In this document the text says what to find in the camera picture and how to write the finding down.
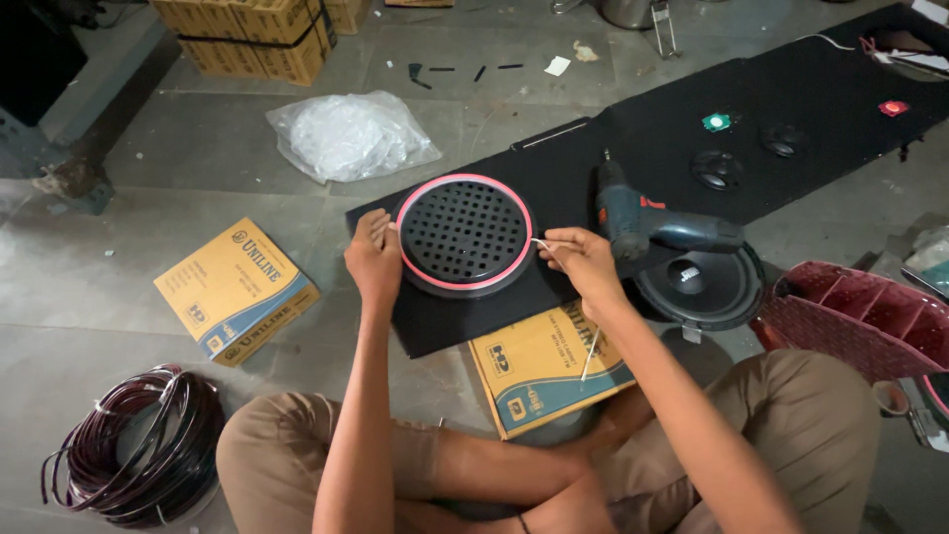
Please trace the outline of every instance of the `tile floor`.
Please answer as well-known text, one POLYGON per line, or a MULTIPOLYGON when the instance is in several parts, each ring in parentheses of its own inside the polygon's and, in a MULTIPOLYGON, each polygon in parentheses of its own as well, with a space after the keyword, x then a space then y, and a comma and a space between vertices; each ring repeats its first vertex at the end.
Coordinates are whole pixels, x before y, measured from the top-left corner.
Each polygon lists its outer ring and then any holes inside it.
MULTIPOLYGON (((341 397, 358 320, 357 294, 342 263, 347 209, 622 98, 887 3, 681 0, 672 12, 685 53, 662 61, 651 33, 613 28, 590 6, 557 17, 549 14, 548 0, 459 0, 451 10, 391 10, 374 0, 371 11, 381 16, 370 11, 358 35, 340 38, 312 87, 205 78, 189 62, 174 61, 105 160, 118 194, 102 216, 53 215, 55 198, 0 179, 3 530, 114 531, 94 516, 43 506, 39 465, 92 399, 157 363, 182 362, 221 381, 228 411, 273 391, 341 397), (574 61, 560 78, 541 71, 554 55, 573 58, 575 41, 599 59, 574 61), (433 87, 427 90, 408 82, 409 62, 457 72, 424 72, 433 87), (468 79, 481 65, 504 63, 526 67, 486 72, 478 84, 468 79), (444 157, 385 178, 322 186, 277 152, 265 111, 306 97, 372 89, 401 97, 444 157), (288 251, 324 297, 231 370, 203 360, 152 279, 244 216, 288 251), (115 255, 105 256, 106 250, 115 255)), ((941 124, 926 143, 912 146, 907 162, 884 156, 751 224, 749 242, 779 268, 810 258, 850 264, 864 252, 904 246, 902 237, 920 220, 949 217, 947 144, 949 124, 941 124)), ((700 346, 665 325, 656 329, 703 382, 760 349, 747 328, 707 335, 700 346)), ((427 422, 445 417, 452 428, 494 435, 463 349, 408 360, 393 338, 389 352, 397 416, 427 422)), ((553 434, 578 431, 590 418, 565 418, 546 434, 525 439, 545 443, 553 434)), ((885 421, 862 532, 943 531, 947 478, 949 457, 919 448, 904 421, 885 421)), ((184 533, 192 526, 203 534, 235 531, 220 494, 196 517, 161 530, 184 533)))

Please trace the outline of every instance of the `cordless drill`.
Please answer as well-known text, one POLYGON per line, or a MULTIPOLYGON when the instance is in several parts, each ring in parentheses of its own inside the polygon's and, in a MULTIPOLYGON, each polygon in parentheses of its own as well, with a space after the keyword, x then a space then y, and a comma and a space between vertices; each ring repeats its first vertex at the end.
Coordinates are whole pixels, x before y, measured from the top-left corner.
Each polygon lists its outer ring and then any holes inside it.
POLYGON ((678 250, 733 253, 745 242, 741 226, 718 217, 676 213, 630 187, 620 165, 609 159, 597 169, 597 221, 609 239, 613 257, 633 260, 649 249, 649 241, 678 250))

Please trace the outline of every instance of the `person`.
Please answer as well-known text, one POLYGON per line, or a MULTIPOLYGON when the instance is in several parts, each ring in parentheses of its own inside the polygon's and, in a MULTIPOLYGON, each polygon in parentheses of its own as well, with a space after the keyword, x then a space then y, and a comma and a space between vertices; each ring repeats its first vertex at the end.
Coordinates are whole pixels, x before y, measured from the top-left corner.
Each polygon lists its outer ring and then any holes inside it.
POLYGON ((587 435, 528 448, 391 421, 386 340, 401 274, 389 216, 363 216, 345 251, 362 298, 342 404, 315 393, 258 397, 217 446, 242 534, 856 533, 876 455, 870 389, 832 357, 776 351, 701 390, 629 304, 609 243, 548 230, 550 269, 636 376, 587 435), (434 498, 523 512, 471 522, 434 498))

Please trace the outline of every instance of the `black cable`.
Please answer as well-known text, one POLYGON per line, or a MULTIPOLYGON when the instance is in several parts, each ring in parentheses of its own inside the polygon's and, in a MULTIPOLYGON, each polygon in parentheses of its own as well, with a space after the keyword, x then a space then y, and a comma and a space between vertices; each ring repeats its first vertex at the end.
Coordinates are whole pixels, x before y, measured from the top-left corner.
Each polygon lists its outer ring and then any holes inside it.
POLYGON ((93 509, 125 528, 168 524, 214 484, 214 451, 223 428, 224 410, 214 386, 177 365, 157 366, 109 391, 67 435, 63 447, 46 458, 40 470, 43 502, 48 502, 47 464, 55 459, 50 492, 60 506, 93 509), (130 459, 120 464, 119 437, 156 406, 155 420, 130 459), (167 436, 172 415, 178 424, 167 436), (58 479, 64 457, 67 474, 61 495, 58 479))

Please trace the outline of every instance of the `plastic bag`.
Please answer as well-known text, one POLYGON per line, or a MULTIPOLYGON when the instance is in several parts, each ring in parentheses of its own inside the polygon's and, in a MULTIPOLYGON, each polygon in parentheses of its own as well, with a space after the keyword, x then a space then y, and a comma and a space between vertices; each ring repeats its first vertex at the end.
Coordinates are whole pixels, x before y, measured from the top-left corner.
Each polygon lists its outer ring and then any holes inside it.
POLYGON ((916 252, 906 265, 920 271, 933 285, 949 288, 949 226, 923 230, 913 248, 916 252))
POLYGON ((266 115, 280 153, 319 183, 384 176, 441 158, 405 103, 385 91, 311 98, 266 115))

